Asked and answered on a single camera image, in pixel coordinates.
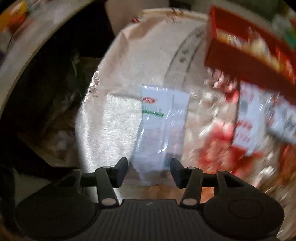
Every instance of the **white plastic bag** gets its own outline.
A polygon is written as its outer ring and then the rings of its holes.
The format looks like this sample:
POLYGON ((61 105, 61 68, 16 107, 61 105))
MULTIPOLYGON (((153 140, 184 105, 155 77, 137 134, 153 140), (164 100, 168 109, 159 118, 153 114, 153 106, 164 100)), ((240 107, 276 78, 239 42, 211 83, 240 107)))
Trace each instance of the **white plastic bag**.
POLYGON ((296 106, 285 99, 271 107, 267 121, 268 131, 289 144, 296 144, 296 106))
POLYGON ((162 183, 169 159, 181 156, 189 94, 142 86, 142 121, 131 157, 138 185, 162 183))

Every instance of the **red box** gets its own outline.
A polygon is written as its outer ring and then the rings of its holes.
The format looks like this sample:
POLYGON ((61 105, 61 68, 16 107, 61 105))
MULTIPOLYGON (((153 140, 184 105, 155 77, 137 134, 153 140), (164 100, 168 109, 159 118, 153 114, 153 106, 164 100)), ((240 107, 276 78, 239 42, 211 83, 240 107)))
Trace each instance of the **red box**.
POLYGON ((205 66, 222 70, 233 77, 238 77, 262 88, 278 91, 288 101, 296 105, 296 86, 286 79, 283 74, 277 73, 270 66, 252 55, 241 51, 235 46, 221 42, 217 38, 217 29, 220 29, 236 37, 248 40, 249 27, 264 38, 272 55, 276 56, 275 50, 278 47, 290 58, 292 67, 296 70, 296 54, 285 42, 252 22, 216 6, 211 7, 207 24, 205 66))

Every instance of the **orange package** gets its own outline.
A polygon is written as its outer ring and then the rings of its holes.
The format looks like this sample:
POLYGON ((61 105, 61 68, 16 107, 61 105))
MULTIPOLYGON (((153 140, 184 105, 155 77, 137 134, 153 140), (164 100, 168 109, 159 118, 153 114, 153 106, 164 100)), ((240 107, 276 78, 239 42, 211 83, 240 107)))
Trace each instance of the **orange package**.
POLYGON ((279 156, 279 181, 285 184, 296 174, 296 145, 283 144, 279 156))
POLYGON ((278 47, 276 47, 276 55, 280 62, 282 73, 288 80, 290 80, 292 84, 295 84, 296 76, 289 57, 285 55, 278 47))
POLYGON ((20 27, 28 15, 24 0, 17 0, 0 14, 0 32, 7 28, 12 34, 20 27))

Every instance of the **red logo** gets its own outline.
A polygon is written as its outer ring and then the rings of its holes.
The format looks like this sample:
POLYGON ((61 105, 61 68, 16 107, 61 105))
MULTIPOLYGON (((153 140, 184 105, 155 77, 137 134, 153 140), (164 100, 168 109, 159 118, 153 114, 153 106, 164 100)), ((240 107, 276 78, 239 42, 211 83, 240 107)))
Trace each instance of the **red logo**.
POLYGON ((248 130, 252 130, 252 128, 253 128, 253 125, 251 123, 246 122, 246 121, 238 121, 237 126, 244 127, 248 130))
POLYGON ((152 97, 144 97, 144 98, 142 99, 142 101, 143 101, 143 102, 146 102, 146 103, 148 103, 148 104, 152 104, 152 103, 155 102, 155 99, 153 99, 152 97))

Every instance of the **circular pad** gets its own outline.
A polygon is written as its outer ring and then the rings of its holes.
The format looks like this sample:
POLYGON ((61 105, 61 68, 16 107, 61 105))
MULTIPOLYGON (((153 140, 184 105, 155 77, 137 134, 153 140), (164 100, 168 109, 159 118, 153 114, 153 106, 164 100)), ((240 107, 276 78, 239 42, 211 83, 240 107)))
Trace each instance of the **circular pad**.
POLYGON ((273 198, 260 191, 229 188, 204 206, 206 222, 217 232, 237 239, 259 239, 277 234, 284 211, 273 198))
POLYGON ((94 215, 92 202, 64 187, 32 195, 15 211, 21 231, 37 240, 73 236, 91 223, 94 215))

